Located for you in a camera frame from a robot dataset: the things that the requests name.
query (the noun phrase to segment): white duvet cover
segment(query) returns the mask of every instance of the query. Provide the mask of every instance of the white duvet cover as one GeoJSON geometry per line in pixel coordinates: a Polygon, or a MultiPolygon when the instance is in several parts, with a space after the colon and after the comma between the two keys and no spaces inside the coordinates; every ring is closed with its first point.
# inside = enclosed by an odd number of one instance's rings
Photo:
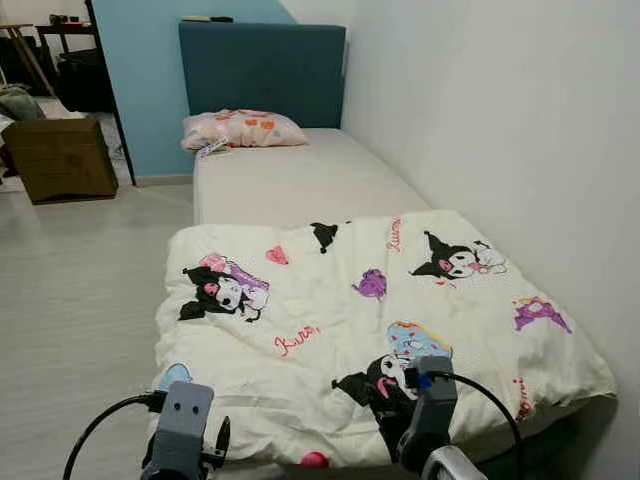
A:
{"type": "MultiPolygon", "coordinates": [[[[228,415],[231,460],[390,463],[371,395],[408,422],[402,371],[417,356],[452,358],[519,421],[615,390],[580,326],[451,211],[188,228],[166,284],[156,383],[215,390],[205,440],[228,415]]],[[[505,423],[480,393],[458,394],[454,441],[505,423]]]]}

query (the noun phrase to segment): cardboard box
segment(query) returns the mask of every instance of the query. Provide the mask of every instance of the cardboard box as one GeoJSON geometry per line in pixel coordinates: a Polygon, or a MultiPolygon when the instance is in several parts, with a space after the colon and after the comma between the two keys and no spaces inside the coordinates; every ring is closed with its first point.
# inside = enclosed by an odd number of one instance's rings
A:
{"type": "Polygon", "coordinates": [[[115,197],[118,180],[96,120],[16,122],[2,137],[34,204],[115,197]]]}

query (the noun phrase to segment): wooden table leg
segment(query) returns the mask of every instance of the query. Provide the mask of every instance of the wooden table leg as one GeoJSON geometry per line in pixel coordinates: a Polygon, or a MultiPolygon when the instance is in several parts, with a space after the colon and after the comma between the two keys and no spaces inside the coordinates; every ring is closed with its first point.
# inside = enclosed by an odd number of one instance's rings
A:
{"type": "Polygon", "coordinates": [[[14,32],[13,28],[7,28],[7,32],[9,32],[9,37],[11,37],[11,42],[13,43],[13,46],[18,52],[20,61],[22,61],[22,64],[27,69],[27,72],[29,73],[29,75],[31,75],[31,78],[33,79],[33,81],[38,83],[39,82],[38,76],[36,75],[36,72],[33,70],[33,67],[31,66],[31,62],[29,62],[29,59],[27,58],[26,53],[22,49],[22,43],[20,43],[20,40],[16,36],[16,33],[14,32]]]}
{"type": "Polygon", "coordinates": [[[27,42],[25,41],[24,37],[22,36],[22,33],[20,32],[19,28],[15,29],[15,34],[18,37],[18,41],[20,41],[20,43],[24,47],[24,50],[25,50],[25,52],[27,54],[27,57],[31,61],[31,64],[33,65],[33,68],[38,73],[38,76],[40,77],[40,80],[42,81],[42,83],[44,84],[45,88],[47,89],[47,92],[49,92],[49,95],[51,95],[52,97],[55,97],[56,96],[56,92],[54,92],[53,88],[49,84],[49,80],[47,80],[46,75],[42,71],[42,68],[40,67],[40,63],[38,62],[38,59],[35,57],[35,55],[31,51],[31,49],[29,48],[29,45],[27,45],[27,42]]]}

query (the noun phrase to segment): gray fabric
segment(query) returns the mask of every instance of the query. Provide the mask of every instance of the gray fabric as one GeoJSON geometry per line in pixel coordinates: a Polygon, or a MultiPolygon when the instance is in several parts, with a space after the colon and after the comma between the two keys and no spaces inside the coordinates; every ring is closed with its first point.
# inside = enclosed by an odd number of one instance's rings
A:
{"type": "Polygon", "coordinates": [[[180,42],[192,115],[246,108],[340,127],[344,27],[182,22],[180,42]]]}
{"type": "Polygon", "coordinates": [[[0,88],[0,114],[21,121],[45,118],[35,99],[18,85],[0,88]]]}

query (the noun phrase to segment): laminate floor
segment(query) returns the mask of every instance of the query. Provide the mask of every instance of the laminate floor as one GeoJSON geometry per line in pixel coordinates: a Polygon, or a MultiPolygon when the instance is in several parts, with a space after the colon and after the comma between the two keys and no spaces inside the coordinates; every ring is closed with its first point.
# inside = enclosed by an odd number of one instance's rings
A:
{"type": "MultiPolygon", "coordinates": [[[[0,195],[0,478],[61,478],[78,435],[155,374],[167,241],[192,224],[191,185],[34,207],[0,195]]],[[[75,479],[139,478],[148,413],[92,435],[75,479]]]]}

